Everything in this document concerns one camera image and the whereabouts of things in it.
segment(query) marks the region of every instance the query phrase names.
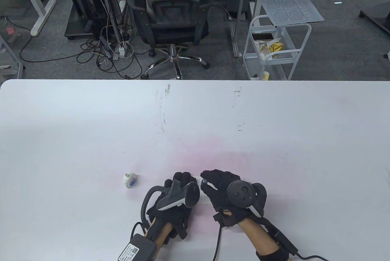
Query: paper sheet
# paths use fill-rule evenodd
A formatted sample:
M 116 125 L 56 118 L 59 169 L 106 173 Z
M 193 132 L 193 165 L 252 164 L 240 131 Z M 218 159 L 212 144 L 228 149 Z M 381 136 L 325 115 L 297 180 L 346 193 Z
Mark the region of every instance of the paper sheet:
M 196 176 L 195 179 L 196 179 L 196 182 L 198 183 L 198 186 L 200 188 L 200 184 L 201 184 L 203 178 L 200 176 Z M 207 197 L 207 195 L 202 190 L 200 190 L 200 198 L 199 198 L 198 204 L 211 204 L 210 198 Z
M 323 21 L 310 0 L 259 0 L 274 26 Z

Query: office chair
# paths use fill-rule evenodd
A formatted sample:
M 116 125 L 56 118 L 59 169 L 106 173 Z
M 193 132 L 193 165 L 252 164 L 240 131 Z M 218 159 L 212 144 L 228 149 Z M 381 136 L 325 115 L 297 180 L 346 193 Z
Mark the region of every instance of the office chair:
M 214 0 L 127 0 L 142 41 L 165 57 L 150 64 L 141 79 L 148 79 L 152 68 L 164 62 L 173 63 L 176 79 L 182 79 L 179 60 L 194 60 L 208 69 L 210 64 L 200 57 L 182 55 L 189 42 L 198 45 L 209 34 L 207 14 Z

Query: gray floor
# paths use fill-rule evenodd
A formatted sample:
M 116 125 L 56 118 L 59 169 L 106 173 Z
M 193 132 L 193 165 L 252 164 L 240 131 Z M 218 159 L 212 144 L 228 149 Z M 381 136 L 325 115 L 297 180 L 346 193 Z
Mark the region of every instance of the gray floor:
M 390 80 L 390 63 L 383 58 L 390 49 L 390 36 L 384 34 L 371 22 L 359 19 L 359 11 L 367 6 L 389 0 L 311 0 L 325 18 L 324 22 L 314 23 L 313 32 L 295 70 L 293 80 Z M 57 0 L 50 18 L 40 35 L 33 39 L 23 54 L 30 60 L 51 59 L 72 55 L 80 51 L 83 41 L 68 41 L 64 31 L 72 6 L 71 0 Z M 28 18 L 15 23 L 31 27 L 36 13 L 31 9 Z M 188 53 L 200 55 L 212 67 L 204 70 L 196 62 L 182 62 L 185 79 L 246 79 L 242 62 L 233 57 L 229 38 L 228 23 L 223 21 L 220 9 L 212 9 L 209 14 L 210 35 L 200 45 L 191 47 Z M 248 22 L 242 23 L 239 49 L 242 52 L 248 30 Z M 293 40 L 302 38 L 302 32 L 292 33 Z M 13 45 L 19 52 L 28 38 L 21 36 Z M 148 49 L 139 37 L 133 42 L 137 52 Z M 143 68 L 156 58 L 138 56 Z M 118 68 L 128 62 L 121 60 Z M 79 64 L 74 58 L 57 62 L 25 62 L 24 77 L 29 79 L 120 79 L 116 74 L 104 73 L 97 69 L 95 61 Z M 127 74 L 139 72 L 134 62 Z M 174 77 L 173 66 L 166 64 L 153 70 L 151 79 Z

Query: wrist strap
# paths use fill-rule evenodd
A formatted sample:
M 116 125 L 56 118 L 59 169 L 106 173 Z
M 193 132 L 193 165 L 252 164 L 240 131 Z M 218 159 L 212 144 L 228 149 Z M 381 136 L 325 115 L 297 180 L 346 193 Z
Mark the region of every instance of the wrist strap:
M 157 239 L 157 237 L 160 235 L 166 223 L 167 223 L 166 221 L 163 221 L 161 218 L 156 217 L 152 226 L 149 227 L 145 238 L 154 242 Z
M 239 223 L 234 215 L 226 215 L 223 212 L 218 212 L 213 218 L 215 221 L 219 222 L 222 227 L 234 226 Z
M 256 255 L 260 261 L 287 261 L 290 257 L 289 253 L 282 247 L 279 247 L 279 250 L 269 255 L 260 256 L 257 251 Z

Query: wrist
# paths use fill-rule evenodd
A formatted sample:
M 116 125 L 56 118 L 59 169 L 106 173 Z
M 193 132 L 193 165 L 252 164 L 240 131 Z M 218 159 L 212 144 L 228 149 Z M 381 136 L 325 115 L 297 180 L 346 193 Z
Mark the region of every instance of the wrist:
M 172 225 L 170 222 L 168 222 L 168 223 L 165 224 L 165 226 L 164 226 L 163 229 L 161 230 L 160 235 L 161 235 L 161 236 L 168 236 L 169 233 L 170 233 L 172 230 L 173 230 L 173 225 Z
M 242 221 L 240 221 L 238 223 L 238 226 L 240 226 L 240 228 L 243 228 L 243 227 L 250 225 L 251 222 L 252 222 L 252 220 L 250 218 L 244 218 Z

